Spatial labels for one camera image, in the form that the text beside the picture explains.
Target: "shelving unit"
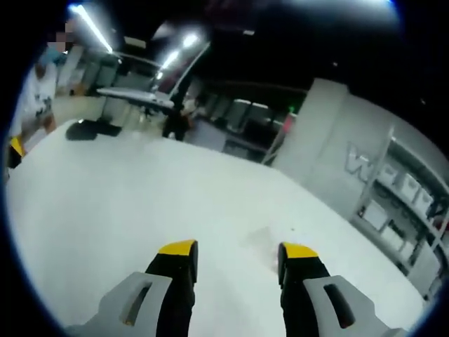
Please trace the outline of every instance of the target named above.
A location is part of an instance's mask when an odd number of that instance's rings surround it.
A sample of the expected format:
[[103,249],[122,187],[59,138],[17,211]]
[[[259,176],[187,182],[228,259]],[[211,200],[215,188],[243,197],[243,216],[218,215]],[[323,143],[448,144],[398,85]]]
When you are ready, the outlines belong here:
[[[441,200],[441,197],[449,198],[448,184],[413,149],[396,139],[394,130],[391,129],[350,219],[351,223],[362,234],[369,238],[409,277],[425,298],[432,297],[437,292],[438,284],[441,284],[441,278],[449,274],[449,249],[442,242],[442,236],[449,221],[449,205],[446,204],[443,207],[441,228],[436,228],[434,219],[429,219],[423,212],[419,211],[414,203],[402,194],[396,186],[396,182],[391,185],[379,178],[379,173],[385,164],[391,164],[399,168],[399,175],[410,174],[421,185],[421,188],[424,188],[438,200]],[[362,218],[363,210],[371,201],[379,204],[388,215],[388,220],[380,230]],[[404,242],[409,242],[409,245],[414,246],[412,256],[409,259],[406,260],[399,251],[381,236],[383,229],[386,226],[390,227],[390,225],[397,228],[401,227]],[[437,263],[432,263],[432,266],[429,266],[429,263],[423,263],[423,260],[429,259],[438,260],[439,266]]]

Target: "white box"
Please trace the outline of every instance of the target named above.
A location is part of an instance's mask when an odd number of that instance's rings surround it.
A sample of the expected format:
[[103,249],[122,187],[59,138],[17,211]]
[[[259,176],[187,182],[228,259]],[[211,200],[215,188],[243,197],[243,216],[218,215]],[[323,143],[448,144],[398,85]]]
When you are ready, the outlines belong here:
[[365,209],[365,213],[363,213],[363,218],[376,230],[380,230],[388,220],[388,214],[377,202],[370,200],[370,203]]
[[401,249],[401,256],[405,260],[408,260],[412,256],[414,250],[415,246],[413,246],[411,242],[406,241],[404,247]]
[[413,203],[417,193],[420,191],[420,183],[414,179],[409,173],[405,173],[398,182],[398,191],[406,199]]
[[416,211],[427,217],[427,211],[433,203],[434,198],[424,188],[422,188],[413,205],[415,206]]
[[404,240],[400,237],[391,227],[386,226],[383,231],[381,231],[380,236],[391,246],[395,251],[399,251]]
[[378,178],[384,184],[393,185],[397,176],[398,176],[398,170],[396,170],[390,164],[384,164],[384,166],[380,169]]

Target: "dark ceiling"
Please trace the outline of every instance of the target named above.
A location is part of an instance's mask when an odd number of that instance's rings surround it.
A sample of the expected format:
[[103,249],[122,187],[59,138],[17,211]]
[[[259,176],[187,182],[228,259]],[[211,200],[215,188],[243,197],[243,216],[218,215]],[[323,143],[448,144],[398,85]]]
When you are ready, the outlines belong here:
[[[442,122],[449,51],[444,1],[332,0],[335,6],[327,6],[330,1],[116,0],[105,7],[120,33],[147,42],[142,56],[152,58],[163,47],[163,40],[151,38],[166,20],[178,27],[200,22],[211,47],[195,72],[215,85],[256,82],[308,89],[315,77],[341,81],[449,153]],[[376,6],[389,6],[389,16]],[[244,35],[245,29],[254,35]]]

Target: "person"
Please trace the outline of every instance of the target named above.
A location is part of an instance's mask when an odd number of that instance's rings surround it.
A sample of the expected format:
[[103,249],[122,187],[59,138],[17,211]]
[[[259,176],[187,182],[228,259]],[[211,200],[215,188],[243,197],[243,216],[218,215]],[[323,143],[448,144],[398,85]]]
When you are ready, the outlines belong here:
[[10,138],[18,143],[19,150],[10,146],[11,151],[26,155],[26,142],[41,128],[49,134],[56,128],[51,103],[56,93],[58,71],[54,62],[61,52],[50,44],[41,54],[27,75],[19,95]]
[[197,108],[197,98],[187,99],[180,110],[174,111],[167,116],[162,130],[162,137],[168,138],[173,132],[176,140],[183,141],[185,133],[193,126],[192,119]]

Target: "white wall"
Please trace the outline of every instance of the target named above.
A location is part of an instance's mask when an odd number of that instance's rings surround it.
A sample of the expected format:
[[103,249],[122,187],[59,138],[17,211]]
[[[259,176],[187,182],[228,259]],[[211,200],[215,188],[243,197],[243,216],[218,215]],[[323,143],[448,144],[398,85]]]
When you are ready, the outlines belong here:
[[447,177],[449,162],[428,138],[391,112],[341,87],[346,88],[315,80],[273,167],[349,218],[364,183],[345,170],[348,144],[375,159],[394,125],[396,138]]

